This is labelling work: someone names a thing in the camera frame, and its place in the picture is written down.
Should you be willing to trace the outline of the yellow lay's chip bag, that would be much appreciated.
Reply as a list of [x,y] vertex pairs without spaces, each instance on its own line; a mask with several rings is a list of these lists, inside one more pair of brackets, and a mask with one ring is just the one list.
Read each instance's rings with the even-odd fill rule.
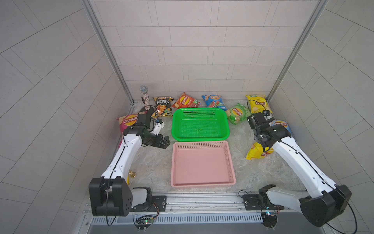
[[262,113],[266,110],[269,111],[270,115],[273,115],[265,95],[246,95],[246,98],[252,114]]
[[268,155],[272,154],[274,152],[273,148],[268,148],[267,151],[264,152],[263,147],[261,144],[254,142],[250,150],[248,151],[246,155],[247,160],[253,160],[253,159],[263,159],[267,157]]

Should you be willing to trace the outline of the light blue Lay's chip bag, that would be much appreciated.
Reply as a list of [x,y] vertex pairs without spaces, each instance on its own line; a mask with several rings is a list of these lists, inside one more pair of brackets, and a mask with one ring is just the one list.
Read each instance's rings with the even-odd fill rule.
[[282,125],[289,133],[292,133],[290,126],[283,120],[274,120],[270,123],[271,126]]

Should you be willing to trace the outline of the green Lay's chip bag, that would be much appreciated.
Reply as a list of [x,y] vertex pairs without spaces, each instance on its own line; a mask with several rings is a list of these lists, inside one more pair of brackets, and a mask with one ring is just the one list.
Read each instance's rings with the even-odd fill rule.
[[225,113],[227,115],[228,121],[234,125],[246,121],[247,117],[251,115],[250,110],[241,103],[237,103],[232,108],[227,109]]

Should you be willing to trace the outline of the yellow Lay's chip bag front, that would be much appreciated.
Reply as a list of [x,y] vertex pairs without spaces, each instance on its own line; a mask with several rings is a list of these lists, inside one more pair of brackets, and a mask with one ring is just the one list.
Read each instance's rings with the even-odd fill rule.
[[248,151],[246,155],[247,160],[253,160],[253,159],[263,159],[267,157],[268,155],[272,154],[274,152],[273,148],[268,148],[267,151],[264,152],[263,147],[261,144],[254,142],[250,150]]

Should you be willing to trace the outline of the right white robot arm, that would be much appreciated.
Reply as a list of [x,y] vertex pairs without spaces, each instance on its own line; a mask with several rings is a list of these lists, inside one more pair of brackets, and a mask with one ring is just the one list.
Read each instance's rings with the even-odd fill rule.
[[262,209],[273,206],[290,208],[304,215],[314,226],[321,227],[344,213],[352,196],[346,185],[337,185],[302,151],[291,133],[282,125],[271,125],[272,118],[263,113],[247,117],[254,132],[254,140],[266,152],[273,148],[306,188],[306,192],[284,190],[270,184],[259,190]]

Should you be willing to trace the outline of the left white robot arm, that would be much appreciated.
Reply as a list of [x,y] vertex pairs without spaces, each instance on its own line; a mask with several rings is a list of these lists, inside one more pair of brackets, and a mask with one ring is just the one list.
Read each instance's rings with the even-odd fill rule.
[[149,209],[152,192],[148,187],[131,189],[128,185],[130,167],[141,147],[151,146],[166,149],[169,137],[160,134],[163,121],[155,120],[154,109],[141,110],[135,124],[122,132],[119,149],[108,168],[99,178],[89,184],[89,195],[93,216],[127,216],[132,209]]

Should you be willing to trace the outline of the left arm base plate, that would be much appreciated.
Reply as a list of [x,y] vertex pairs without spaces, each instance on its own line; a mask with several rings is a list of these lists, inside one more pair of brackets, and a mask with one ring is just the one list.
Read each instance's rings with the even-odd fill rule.
[[132,211],[134,212],[164,212],[167,196],[154,196],[149,187],[135,187],[132,192]]

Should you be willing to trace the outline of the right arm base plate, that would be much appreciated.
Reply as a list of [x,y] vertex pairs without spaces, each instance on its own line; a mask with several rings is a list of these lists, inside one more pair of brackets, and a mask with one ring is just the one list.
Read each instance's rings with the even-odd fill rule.
[[238,196],[243,200],[245,209],[247,211],[284,210],[284,206],[275,205],[271,203],[269,198],[267,197],[267,194],[266,194],[267,191],[273,187],[276,187],[276,185],[274,184],[267,185],[261,188],[257,194],[249,194],[244,190],[240,190],[238,192]]

